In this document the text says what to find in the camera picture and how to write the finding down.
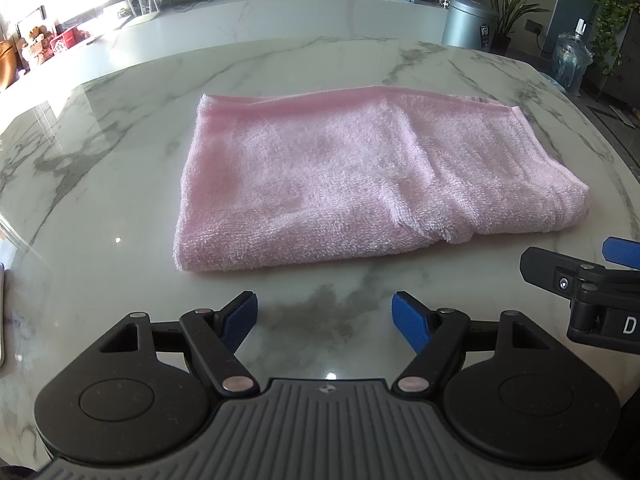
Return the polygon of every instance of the towel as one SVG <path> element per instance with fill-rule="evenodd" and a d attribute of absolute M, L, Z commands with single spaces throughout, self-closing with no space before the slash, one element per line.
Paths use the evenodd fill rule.
<path fill-rule="evenodd" d="M 385 86 L 204 95 L 181 188 L 181 270 L 548 232 L 580 221 L 589 202 L 589 188 L 546 154 L 519 108 Z"/>

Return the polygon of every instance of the green plant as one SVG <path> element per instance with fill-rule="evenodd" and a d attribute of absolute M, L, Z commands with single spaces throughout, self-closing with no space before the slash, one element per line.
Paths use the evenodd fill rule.
<path fill-rule="evenodd" d="M 531 0 L 489 0 L 493 10 L 498 12 L 497 34 L 507 35 L 510 33 L 515 22 L 530 12 L 549 12 L 543 9 L 540 4 L 528 3 Z"/>
<path fill-rule="evenodd" d="M 622 63 L 616 35 L 625 27 L 629 14 L 638 9 L 640 0 L 595 0 L 600 7 L 596 17 L 596 33 L 591 41 L 594 60 L 603 66 L 603 72 L 612 72 L 613 67 Z M 606 61 L 606 56 L 613 57 L 613 63 Z"/>

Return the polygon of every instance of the green ivy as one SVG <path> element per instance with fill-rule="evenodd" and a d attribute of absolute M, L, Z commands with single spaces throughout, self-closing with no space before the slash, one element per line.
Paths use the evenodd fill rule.
<path fill-rule="evenodd" d="M 596 35 L 591 42 L 594 60 L 603 67 L 603 72 L 612 72 L 613 67 L 622 63 L 616 35 L 625 27 L 629 14 L 635 9 L 640 9 L 640 0 L 595 0 L 600 6 L 596 17 Z M 609 54 L 614 62 L 609 65 L 605 56 Z"/>

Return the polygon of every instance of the black cable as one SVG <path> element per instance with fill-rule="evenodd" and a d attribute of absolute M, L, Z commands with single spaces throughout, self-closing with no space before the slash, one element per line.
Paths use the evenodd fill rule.
<path fill-rule="evenodd" d="M 553 54 L 553 52 L 547 52 L 546 50 L 542 50 L 542 47 L 540 46 L 540 33 L 536 34 L 536 45 L 538 46 L 542 54 Z"/>
<path fill-rule="evenodd" d="M 172 1 L 171 6 L 173 10 L 175 10 L 175 12 L 188 12 L 189 10 L 193 9 L 193 7 L 195 7 L 197 4 L 200 4 L 202 2 L 213 2 L 213 1 L 215 0 L 190 0 L 188 2 L 179 2 L 179 3 L 174 3 Z"/>

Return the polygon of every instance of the plant pot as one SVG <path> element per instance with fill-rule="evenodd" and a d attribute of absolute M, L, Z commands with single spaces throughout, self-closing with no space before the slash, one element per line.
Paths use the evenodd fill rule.
<path fill-rule="evenodd" d="M 511 43 L 511 38 L 506 34 L 498 34 L 497 32 L 494 34 L 494 38 L 491 42 L 491 48 L 489 52 L 492 54 L 498 54 L 498 56 L 504 56 L 507 54 L 507 49 L 509 44 Z"/>

